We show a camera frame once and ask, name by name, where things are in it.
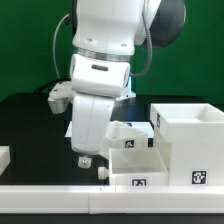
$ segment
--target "white box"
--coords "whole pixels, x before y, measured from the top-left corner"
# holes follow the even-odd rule
[[[110,122],[99,155],[109,159],[110,148],[148,148],[148,134],[119,121]]]
[[[9,146],[0,146],[0,175],[2,175],[9,163]]]
[[[152,104],[154,145],[170,185],[224,185],[224,113],[209,104]]]
[[[168,172],[158,150],[110,149],[109,153],[110,185],[168,185]]]

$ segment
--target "green background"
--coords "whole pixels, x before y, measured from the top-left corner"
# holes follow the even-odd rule
[[[136,80],[136,92],[200,96],[222,108],[224,1],[185,0],[185,3],[187,18],[181,36],[166,49],[153,52],[150,73]],[[33,92],[56,79],[53,34],[69,11],[70,0],[0,1],[0,100],[14,93]],[[71,42],[71,26],[63,26],[57,44],[62,77],[69,76]],[[136,48],[133,64],[136,72],[144,67],[144,53],[144,49]]]

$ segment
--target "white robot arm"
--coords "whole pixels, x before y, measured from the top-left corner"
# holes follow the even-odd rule
[[[76,23],[77,27],[70,68],[70,87],[74,92],[72,149],[94,155],[101,150],[115,99],[121,96],[129,80],[134,46],[144,44],[147,39],[150,53],[152,44],[154,48],[163,48],[173,42],[184,25],[185,6],[184,0],[72,0],[72,3],[73,26]],[[55,92],[50,94],[51,105],[55,100],[60,102],[55,107],[56,113],[65,110],[66,100],[61,101],[65,95],[63,91],[62,97]]]

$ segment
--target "white block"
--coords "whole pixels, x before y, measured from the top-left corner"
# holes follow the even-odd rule
[[[0,146],[0,175],[10,163],[9,146]]]
[[[89,193],[87,186],[0,186],[0,213],[89,213]]]
[[[102,187],[90,213],[224,213],[223,187]]]

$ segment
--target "black table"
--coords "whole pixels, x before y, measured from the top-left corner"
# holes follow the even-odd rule
[[[16,94],[0,103],[0,145],[10,146],[11,162],[0,177],[0,185],[107,185],[97,178],[99,166],[108,161],[93,157],[89,170],[77,166],[78,154],[71,150],[65,133],[71,121],[71,105],[53,115],[46,94]],[[203,103],[197,97],[138,96],[118,102],[111,120],[149,121],[151,103]],[[155,223],[223,224],[224,215],[200,214],[1,214],[4,223]]]

